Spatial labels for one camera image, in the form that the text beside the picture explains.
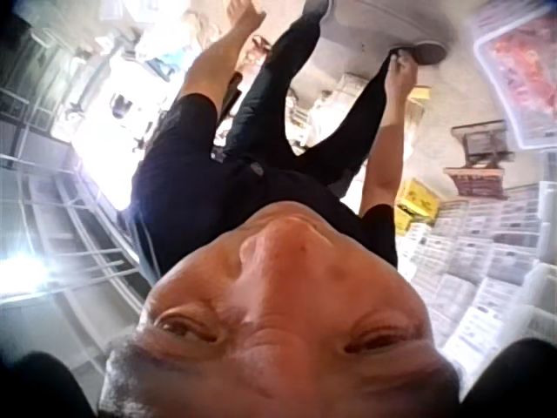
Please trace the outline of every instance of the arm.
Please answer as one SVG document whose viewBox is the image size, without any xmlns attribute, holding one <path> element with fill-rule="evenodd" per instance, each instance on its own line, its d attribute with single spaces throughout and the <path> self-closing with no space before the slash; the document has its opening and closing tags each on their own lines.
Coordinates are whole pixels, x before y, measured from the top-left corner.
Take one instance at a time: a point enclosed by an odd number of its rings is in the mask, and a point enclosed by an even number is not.
<svg viewBox="0 0 557 418">
<path fill-rule="evenodd" d="M 245 42 L 265 20 L 265 13 L 257 12 L 252 0 L 231 0 L 226 13 L 232 28 L 195 60 L 179 95 L 206 96 L 218 112 Z"/>
<path fill-rule="evenodd" d="M 386 109 L 367 161 L 360 216 L 376 205 L 394 205 L 402 178 L 406 100 L 416 85 L 417 65 L 404 51 L 393 55 L 386 77 Z"/>
</svg>

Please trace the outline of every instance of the eye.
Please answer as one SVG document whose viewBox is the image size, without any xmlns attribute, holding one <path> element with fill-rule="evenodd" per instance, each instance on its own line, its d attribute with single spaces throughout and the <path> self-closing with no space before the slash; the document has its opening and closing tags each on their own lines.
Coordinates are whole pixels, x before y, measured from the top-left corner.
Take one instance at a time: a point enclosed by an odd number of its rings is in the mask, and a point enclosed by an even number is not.
<svg viewBox="0 0 557 418">
<path fill-rule="evenodd" d="M 345 347 L 348 354 L 360 354 L 399 344 L 407 340 L 407 334 L 392 330 L 388 332 L 373 332 L 365 334 Z"/>
<path fill-rule="evenodd" d="M 172 316 L 159 320 L 157 327 L 180 338 L 192 341 L 217 342 L 216 334 L 211 333 L 205 326 L 183 316 Z"/>
</svg>

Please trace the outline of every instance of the fluorescent light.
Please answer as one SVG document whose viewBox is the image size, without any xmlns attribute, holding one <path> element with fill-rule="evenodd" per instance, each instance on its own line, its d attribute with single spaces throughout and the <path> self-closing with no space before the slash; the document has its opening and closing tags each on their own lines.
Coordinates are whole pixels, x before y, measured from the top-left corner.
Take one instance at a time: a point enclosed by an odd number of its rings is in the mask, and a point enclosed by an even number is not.
<svg viewBox="0 0 557 418">
<path fill-rule="evenodd" d="M 16 256 L 0 260 L 0 294 L 35 292 L 47 278 L 48 271 L 39 259 Z"/>
</svg>

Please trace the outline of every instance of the yellow box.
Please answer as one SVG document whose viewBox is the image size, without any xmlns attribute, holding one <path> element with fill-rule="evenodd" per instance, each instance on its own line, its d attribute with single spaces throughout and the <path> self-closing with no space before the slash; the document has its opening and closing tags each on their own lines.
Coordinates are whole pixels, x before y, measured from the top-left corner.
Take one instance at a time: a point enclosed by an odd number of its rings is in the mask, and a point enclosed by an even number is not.
<svg viewBox="0 0 557 418">
<path fill-rule="evenodd" d="M 399 189 L 396 202 L 408 211 L 427 219 L 434 219 L 440 199 L 418 180 L 406 180 Z"/>
<path fill-rule="evenodd" d="M 406 213 L 399 207 L 394 207 L 394 228 L 398 235 L 404 235 L 412 222 L 412 215 Z"/>
</svg>

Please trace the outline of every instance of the black shoe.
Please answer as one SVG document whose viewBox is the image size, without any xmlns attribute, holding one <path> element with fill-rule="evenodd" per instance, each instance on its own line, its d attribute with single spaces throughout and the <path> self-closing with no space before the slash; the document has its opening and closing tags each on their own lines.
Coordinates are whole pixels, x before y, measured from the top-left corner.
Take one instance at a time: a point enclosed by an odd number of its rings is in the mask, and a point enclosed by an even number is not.
<svg viewBox="0 0 557 418">
<path fill-rule="evenodd" d="M 412 55 L 418 65 L 436 65 L 445 60 L 446 48 L 435 41 L 418 42 L 413 46 L 400 46 L 395 50 L 405 50 Z"/>
<path fill-rule="evenodd" d="M 323 19 L 332 11 L 333 7 L 333 0 L 305 0 L 302 15 L 315 15 Z"/>
</svg>

